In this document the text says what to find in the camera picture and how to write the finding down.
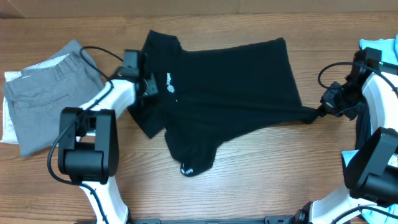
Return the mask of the black polo shirt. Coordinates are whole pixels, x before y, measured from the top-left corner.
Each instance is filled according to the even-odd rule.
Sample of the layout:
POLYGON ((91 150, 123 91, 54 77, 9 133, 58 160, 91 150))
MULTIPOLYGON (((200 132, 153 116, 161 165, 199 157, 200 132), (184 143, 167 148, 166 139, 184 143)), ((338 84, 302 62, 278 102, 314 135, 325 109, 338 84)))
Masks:
POLYGON ((224 142, 280 123, 310 124, 319 115, 300 100, 282 38, 189 52, 177 37, 150 31, 142 52, 158 93, 128 110, 147 137, 165 133, 187 177, 211 169, 224 142))

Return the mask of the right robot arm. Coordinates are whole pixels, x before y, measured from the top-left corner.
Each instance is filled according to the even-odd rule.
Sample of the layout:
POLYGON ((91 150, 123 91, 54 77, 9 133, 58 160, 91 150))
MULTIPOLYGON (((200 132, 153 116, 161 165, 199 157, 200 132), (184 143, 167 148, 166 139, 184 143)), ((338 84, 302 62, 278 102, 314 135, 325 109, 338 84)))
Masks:
POLYGON ((360 145, 344 171, 344 184, 321 200, 307 203, 296 214, 276 223, 348 223, 370 210, 389 218, 386 208, 397 204, 397 66, 382 61, 381 50, 366 47, 354 55, 343 85, 333 82, 321 97, 321 110, 354 118, 358 106, 369 111, 370 137, 360 145))

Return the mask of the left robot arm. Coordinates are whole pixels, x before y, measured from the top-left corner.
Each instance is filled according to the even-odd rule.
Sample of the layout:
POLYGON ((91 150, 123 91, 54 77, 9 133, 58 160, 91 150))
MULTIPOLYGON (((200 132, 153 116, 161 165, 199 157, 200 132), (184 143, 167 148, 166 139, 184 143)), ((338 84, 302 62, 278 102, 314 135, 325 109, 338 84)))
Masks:
POLYGON ((59 135, 52 151, 58 152, 58 169, 87 196, 96 223, 132 223, 116 182, 119 141, 116 121, 128 107, 158 94, 153 74, 144 71, 145 56, 125 50, 123 64, 106 79, 104 88, 79 107, 60 114, 59 135))

